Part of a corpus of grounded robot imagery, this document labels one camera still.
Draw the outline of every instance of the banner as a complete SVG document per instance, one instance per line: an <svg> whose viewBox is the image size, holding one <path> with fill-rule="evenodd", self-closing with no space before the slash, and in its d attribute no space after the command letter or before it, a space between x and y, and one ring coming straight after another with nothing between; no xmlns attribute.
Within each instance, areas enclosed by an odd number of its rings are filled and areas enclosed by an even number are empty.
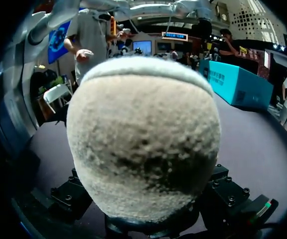
<svg viewBox="0 0 287 239"><path fill-rule="evenodd" d="M65 55L68 51L64 47L64 40L70 21L59 26L55 31L51 31L48 38L48 63L54 63L59 57Z"/></svg>

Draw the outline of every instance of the gray carpet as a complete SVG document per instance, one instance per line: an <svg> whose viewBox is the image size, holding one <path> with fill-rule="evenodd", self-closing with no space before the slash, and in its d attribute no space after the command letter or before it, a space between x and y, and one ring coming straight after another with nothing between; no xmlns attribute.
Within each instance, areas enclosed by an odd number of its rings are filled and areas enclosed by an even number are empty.
<svg viewBox="0 0 287 239"><path fill-rule="evenodd" d="M250 199L264 194L275 198L279 207L269 222L279 221L287 211L287 133L270 114L243 111L216 96L222 123L222 140L218 163L230 170L230 176L241 187L250 188ZM30 149L41 159L37 188L50 196L50 188L63 184L74 167L64 123L42 125L32 138ZM104 215L93 203L76 225L87 227L99 236L105 235ZM205 230L198 222L181 233ZM131 233L134 239L145 235Z"/></svg>

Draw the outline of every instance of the white wall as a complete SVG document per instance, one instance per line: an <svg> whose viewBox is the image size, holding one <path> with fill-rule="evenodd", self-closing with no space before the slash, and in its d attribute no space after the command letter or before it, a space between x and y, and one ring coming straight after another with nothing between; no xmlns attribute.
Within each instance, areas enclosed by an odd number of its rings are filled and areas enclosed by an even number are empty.
<svg viewBox="0 0 287 239"><path fill-rule="evenodd" d="M219 0L228 7L230 30L235 39L251 39L285 45L286 26L259 0ZM240 16L245 15L245 22Z"/></svg>

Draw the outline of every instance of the bolt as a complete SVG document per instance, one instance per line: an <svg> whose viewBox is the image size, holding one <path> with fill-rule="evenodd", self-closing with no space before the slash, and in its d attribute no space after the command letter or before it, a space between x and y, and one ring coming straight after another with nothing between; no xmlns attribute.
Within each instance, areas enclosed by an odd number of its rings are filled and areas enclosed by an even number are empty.
<svg viewBox="0 0 287 239"><path fill-rule="evenodd" d="M250 193L250 189L249 189L249 188L244 188L244 189L243 189L243 192L244 192L245 194L249 194L249 193Z"/></svg>
<svg viewBox="0 0 287 239"><path fill-rule="evenodd" d="M230 183L230 182L232 181L232 178L231 178L231 177L226 177L226 178L225 178L225 181L226 181L227 183Z"/></svg>
<svg viewBox="0 0 287 239"><path fill-rule="evenodd" d="M50 189L50 193L51 193L51 194L58 193L58 189L57 189L57 188L51 188L51 189Z"/></svg>
<svg viewBox="0 0 287 239"><path fill-rule="evenodd" d="M229 196L228 199L229 199L229 202L231 202L231 203L233 203L235 201L234 196Z"/></svg>
<svg viewBox="0 0 287 239"><path fill-rule="evenodd" d="M218 180L213 181L213 187L219 187L219 181Z"/></svg>
<svg viewBox="0 0 287 239"><path fill-rule="evenodd" d="M65 197L65 200L66 200L66 201L70 201L71 199L72 199L72 196L66 195L66 197Z"/></svg>

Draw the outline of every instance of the teal display box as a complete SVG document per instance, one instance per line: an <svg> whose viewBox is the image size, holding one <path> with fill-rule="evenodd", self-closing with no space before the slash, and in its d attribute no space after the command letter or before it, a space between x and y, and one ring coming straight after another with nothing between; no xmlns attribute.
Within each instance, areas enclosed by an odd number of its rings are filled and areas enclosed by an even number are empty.
<svg viewBox="0 0 287 239"><path fill-rule="evenodd" d="M232 106L267 110L273 85L238 66L202 60L199 72L213 91Z"/></svg>

